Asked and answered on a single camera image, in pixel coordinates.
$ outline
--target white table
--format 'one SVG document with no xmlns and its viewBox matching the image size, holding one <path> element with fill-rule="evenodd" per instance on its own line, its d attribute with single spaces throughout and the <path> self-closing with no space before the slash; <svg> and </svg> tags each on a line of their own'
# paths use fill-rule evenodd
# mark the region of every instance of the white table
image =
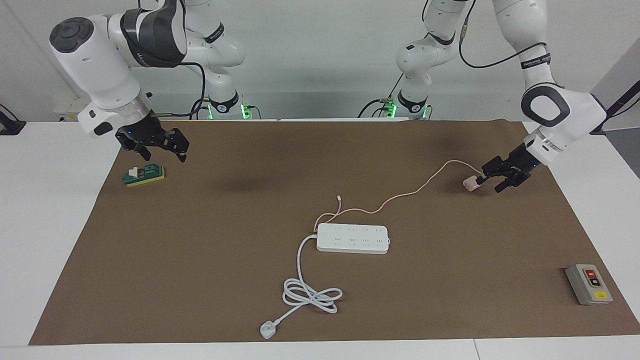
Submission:
<svg viewBox="0 0 640 360">
<path fill-rule="evenodd" d="M 640 336 L 28 347 L 118 148 L 78 123 L 30 123 L 0 138 L 0 359 L 640 359 Z M 550 168 L 640 318 L 640 179 L 602 136 Z"/>
</svg>

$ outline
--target brown paper mat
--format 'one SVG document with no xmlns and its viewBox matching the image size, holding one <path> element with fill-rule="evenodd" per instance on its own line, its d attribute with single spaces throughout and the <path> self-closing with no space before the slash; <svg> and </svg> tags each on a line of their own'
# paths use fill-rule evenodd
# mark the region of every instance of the brown paper mat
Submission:
<svg viewBox="0 0 640 360">
<path fill-rule="evenodd" d="M 519 123 L 181 122 L 180 164 L 154 150 L 164 181 L 126 188 L 143 161 L 121 152 L 51 295 L 31 345 L 260 341 L 290 307 L 282 283 L 318 215 L 377 208 L 449 159 L 479 167 L 525 136 Z M 387 255 L 309 243 L 305 279 L 338 287 L 339 313 L 304 307 L 272 341 L 639 334 L 640 325 L 547 168 L 518 189 L 450 165 L 425 190 L 346 224 L 388 227 Z M 614 297 L 580 306 L 563 267 L 594 263 Z"/>
</svg>

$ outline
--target gray switch box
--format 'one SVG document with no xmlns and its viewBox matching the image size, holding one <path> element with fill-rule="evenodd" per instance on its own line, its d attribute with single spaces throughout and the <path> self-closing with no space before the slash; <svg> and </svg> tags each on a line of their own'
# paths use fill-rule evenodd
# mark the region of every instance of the gray switch box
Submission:
<svg viewBox="0 0 640 360">
<path fill-rule="evenodd" d="M 573 265 L 564 272 L 582 305 L 607 304 L 613 301 L 595 265 Z"/>
</svg>

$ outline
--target wall outlet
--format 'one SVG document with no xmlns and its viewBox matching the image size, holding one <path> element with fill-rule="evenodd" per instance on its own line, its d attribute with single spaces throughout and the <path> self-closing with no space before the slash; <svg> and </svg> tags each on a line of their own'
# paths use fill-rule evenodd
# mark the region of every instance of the wall outlet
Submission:
<svg viewBox="0 0 640 360">
<path fill-rule="evenodd" d="M 387 228 L 378 225 L 320 224 L 316 247 L 325 252 L 386 254 Z"/>
<path fill-rule="evenodd" d="M 89 105 L 90 101 L 86 99 L 75 99 L 60 102 L 53 109 L 57 121 L 78 121 L 78 114 Z"/>
</svg>

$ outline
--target plug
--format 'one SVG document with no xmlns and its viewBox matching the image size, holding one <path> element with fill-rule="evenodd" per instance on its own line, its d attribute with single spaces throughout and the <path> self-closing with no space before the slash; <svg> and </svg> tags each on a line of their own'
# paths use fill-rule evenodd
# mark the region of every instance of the plug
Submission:
<svg viewBox="0 0 640 360">
<path fill-rule="evenodd" d="M 480 186 L 482 186 L 482 184 L 478 184 L 478 177 L 477 176 L 472 176 L 466 180 L 464 180 L 462 182 L 462 185 L 465 186 L 465 188 L 467 188 L 467 190 L 469 192 L 472 192 L 478 188 L 480 188 Z"/>
<path fill-rule="evenodd" d="M 462 41 L 464 41 L 466 35 L 467 35 L 467 28 L 469 27 L 469 17 L 467 17 L 465 19 L 465 23 L 464 25 L 462 25 L 462 30 L 460 31 L 460 44 L 462 44 Z"/>
<path fill-rule="evenodd" d="M 272 321 L 267 321 L 260 326 L 260 335 L 262 335 L 265 340 L 271 339 L 275 333 L 276 325 Z"/>
</svg>

